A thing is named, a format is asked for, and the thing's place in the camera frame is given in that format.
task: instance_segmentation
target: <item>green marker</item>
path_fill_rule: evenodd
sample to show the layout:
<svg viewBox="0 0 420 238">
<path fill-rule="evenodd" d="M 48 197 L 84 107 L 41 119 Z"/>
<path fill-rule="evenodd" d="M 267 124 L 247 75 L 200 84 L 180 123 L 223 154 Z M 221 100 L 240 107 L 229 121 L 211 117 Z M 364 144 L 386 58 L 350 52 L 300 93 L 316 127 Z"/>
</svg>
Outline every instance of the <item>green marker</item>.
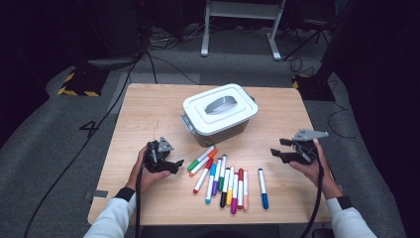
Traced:
<svg viewBox="0 0 420 238">
<path fill-rule="evenodd" d="M 204 152 L 203 155 L 201 155 L 197 160 L 193 161 L 191 163 L 191 165 L 189 165 L 189 167 L 187 168 L 187 170 L 189 172 L 192 171 L 198 164 L 200 164 L 200 162 L 202 160 L 204 160 L 204 158 L 206 158 L 207 156 L 209 156 L 209 158 L 212 158 L 216 153 L 217 153 L 217 150 L 216 150 L 216 147 L 215 146 L 209 147 L 209 149 L 207 149 L 207 151 Z"/>
<path fill-rule="evenodd" d="M 223 190 L 223 182 L 225 181 L 225 168 L 226 168 L 226 160 L 228 159 L 228 156 L 223 155 L 222 156 L 222 166 L 220 167 L 220 176 L 219 176 L 219 187 L 218 190 Z"/>
</svg>

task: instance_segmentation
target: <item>gray carpet floor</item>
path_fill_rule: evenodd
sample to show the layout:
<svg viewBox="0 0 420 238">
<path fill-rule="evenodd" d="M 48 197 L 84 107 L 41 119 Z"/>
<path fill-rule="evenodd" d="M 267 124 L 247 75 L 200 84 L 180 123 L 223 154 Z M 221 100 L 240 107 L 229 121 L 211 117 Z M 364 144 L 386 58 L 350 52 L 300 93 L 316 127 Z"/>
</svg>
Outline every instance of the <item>gray carpet floor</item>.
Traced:
<svg viewBox="0 0 420 238">
<path fill-rule="evenodd" d="M 150 50 L 158 83 L 188 83 L 180 70 L 203 85 L 238 83 L 242 86 L 291 87 L 289 61 L 274 61 L 266 41 L 269 29 L 220 31 L 210 36 L 209 56 L 200 56 L 202 38 L 191 38 L 172 49 Z M 280 52 L 296 47 L 294 34 L 277 39 Z M 321 65 L 326 45 L 309 43 L 296 56 L 312 74 Z M 52 78 L 46 91 L 50 99 L 35 111 L 0 150 L 0 237 L 23 237 L 31 215 L 62 171 L 59 179 L 35 216 L 29 237 L 82 237 L 88 230 L 88 194 L 93 192 L 106 158 L 118 113 L 111 113 L 80 152 L 87 132 L 79 127 L 100 122 L 122 87 L 127 68 L 110 72 L 100 97 L 57 95 L 71 67 Z M 153 73 L 147 56 L 140 59 L 132 81 L 148 82 Z M 304 101 L 315 130 L 327 131 L 322 139 L 327 158 L 346 194 L 378 237 L 405 237 L 392 193 L 374 166 L 353 117 L 345 85 L 333 73 L 330 85 L 333 102 Z M 299 237 L 306 224 L 280 224 L 280 237 Z M 134 236 L 130 227 L 126 237 Z"/>
</svg>

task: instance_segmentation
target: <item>marker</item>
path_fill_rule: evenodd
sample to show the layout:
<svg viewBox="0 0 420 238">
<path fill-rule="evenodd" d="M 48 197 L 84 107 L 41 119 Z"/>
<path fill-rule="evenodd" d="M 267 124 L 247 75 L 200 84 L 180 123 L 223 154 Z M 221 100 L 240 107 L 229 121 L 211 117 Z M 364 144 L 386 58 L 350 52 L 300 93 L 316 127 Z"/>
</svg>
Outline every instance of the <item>marker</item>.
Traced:
<svg viewBox="0 0 420 238">
<path fill-rule="evenodd" d="M 213 159 L 213 158 L 211 157 L 204 158 L 204 160 L 202 160 L 200 164 L 198 164 L 192 171 L 189 172 L 189 176 L 193 177 L 195 174 L 197 174 L 197 172 L 201 169 L 201 167 L 203 167 L 210 159 Z"/>
<path fill-rule="evenodd" d="M 211 165 L 213 164 L 213 158 L 210 158 L 206 164 L 206 168 L 204 168 L 203 173 L 201 174 L 200 179 L 198 180 L 197 184 L 195 185 L 195 188 L 192 192 L 197 193 L 200 189 L 201 185 L 203 184 L 204 180 L 206 179 L 207 173 L 211 168 Z"/>
<path fill-rule="evenodd" d="M 194 169 L 192 169 L 192 171 L 189 172 L 189 175 L 193 177 L 210 158 L 213 158 L 213 156 L 216 155 L 216 153 L 217 149 L 214 149 L 212 152 L 210 152 L 210 154 L 208 154 L 196 167 L 194 167 Z"/>
<path fill-rule="evenodd" d="M 264 209 L 268 209 L 268 196 L 265 190 L 265 181 L 263 179 L 263 169 L 259 169 L 260 187 L 262 189 L 262 206 Z"/>
<path fill-rule="evenodd" d="M 234 173 L 235 167 L 231 167 L 229 172 L 228 196 L 226 197 L 226 204 L 232 204 L 232 189 L 234 188 Z"/>
<path fill-rule="evenodd" d="M 244 208 L 244 170 L 238 173 L 238 209 Z"/>
<path fill-rule="evenodd" d="M 224 175 L 224 171 L 226 168 L 226 161 L 228 160 L 228 156 L 223 155 L 222 156 L 222 166 L 220 167 L 220 176 L 219 176 L 219 191 L 223 190 L 223 185 L 225 182 L 225 175 Z"/>
<path fill-rule="evenodd" d="M 209 185 L 207 186 L 206 203 L 211 201 L 211 190 L 213 186 L 214 174 L 216 174 L 216 164 L 211 165 Z"/>
<path fill-rule="evenodd" d="M 234 189 L 232 192 L 231 213 L 235 214 L 238 208 L 238 173 L 234 174 Z"/>
<path fill-rule="evenodd" d="M 203 155 L 201 155 L 199 158 L 197 158 L 197 160 L 195 160 L 195 161 L 193 161 L 192 163 L 191 163 L 191 165 L 189 165 L 189 167 L 187 168 L 187 170 L 190 172 L 190 171 L 192 171 L 198 164 L 200 164 L 200 162 L 202 161 L 202 160 L 204 160 L 206 157 L 208 157 L 208 158 L 212 158 L 212 157 L 214 157 L 214 155 L 216 155 L 216 153 L 217 153 L 217 151 L 216 152 L 214 152 L 216 150 L 216 148 L 214 147 L 214 146 L 211 146 L 209 149 L 207 149 L 207 151 L 206 152 L 204 152 L 203 153 Z"/>
<path fill-rule="evenodd" d="M 248 210 L 248 171 L 244 171 L 244 210 Z"/>
<path fill-rule="evenodd" d="M 217 160 L 217 166 L 216 166 L 216 174 L 214 175 L 214 181 L 213 181 L 213 188 L 211 191 L 211 195 L 215 196 L 217 194 L 217 188 L 219 187 L 219 175 L 220 175 L 220 167 L 222 166 L 222 158 L 219 158 Z"/>
<path fill-rule="evenodd" d="M 222 189 L 222 196 L 220 197 L 220 207 L 225 207 L 226 204 L 226 195 L 228 193 L 228 181 L 229 181 L 229 174 L 231 173 L 231 169 L 226 168 L 225 169 L 225 179 L 227 182 L 223 184 Z"/>
</svg>

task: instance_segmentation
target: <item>container lid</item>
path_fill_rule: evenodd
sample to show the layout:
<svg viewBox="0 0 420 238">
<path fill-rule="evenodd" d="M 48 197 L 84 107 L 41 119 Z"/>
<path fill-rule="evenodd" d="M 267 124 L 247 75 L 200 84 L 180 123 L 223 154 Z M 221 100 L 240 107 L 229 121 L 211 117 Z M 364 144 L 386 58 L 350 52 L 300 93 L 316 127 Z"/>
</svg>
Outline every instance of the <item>container lid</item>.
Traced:
<svg viewBox="0 0 420 238">
<path fill-rule="evenodd" d="M 247 92 L 233 83 L 191 96 L 184 100 L 183 108 L 195 130 L 204 136 L 241 124 L 259 111 Z"/>
</svg>

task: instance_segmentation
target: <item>metal stand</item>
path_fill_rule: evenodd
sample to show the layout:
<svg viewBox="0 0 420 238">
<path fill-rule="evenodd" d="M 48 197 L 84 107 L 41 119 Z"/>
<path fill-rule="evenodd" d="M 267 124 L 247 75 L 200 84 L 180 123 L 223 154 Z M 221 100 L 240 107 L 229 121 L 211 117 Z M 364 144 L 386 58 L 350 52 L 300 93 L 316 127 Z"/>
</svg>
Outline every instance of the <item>metal stand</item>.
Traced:
<svg viewBox="0 0 420 238">
<path fill-rule="evenodd" d="M 281 14 L 283 12 L 284 1 L 280 4 L 253 4 L 253 3 L 238 3 L 238 2 L 218 2 L 207 0 L 205 28 L 203 43 L 201 46 L 201 56 L 208 56 L 209 49 L 209 24 L 210 16 L 218 17 L 234 17 L 234 18 L 251 18 L 251 19 L 266 19 L 274 20 L 271 33 L 267 33 L 267 39 L 272 51 L 274 60 L 281 60 L 281 55 L 278 51 L 277 45 L 274 41 L 277 32 L 278 23 L 280 22 Z"/>
</svg>

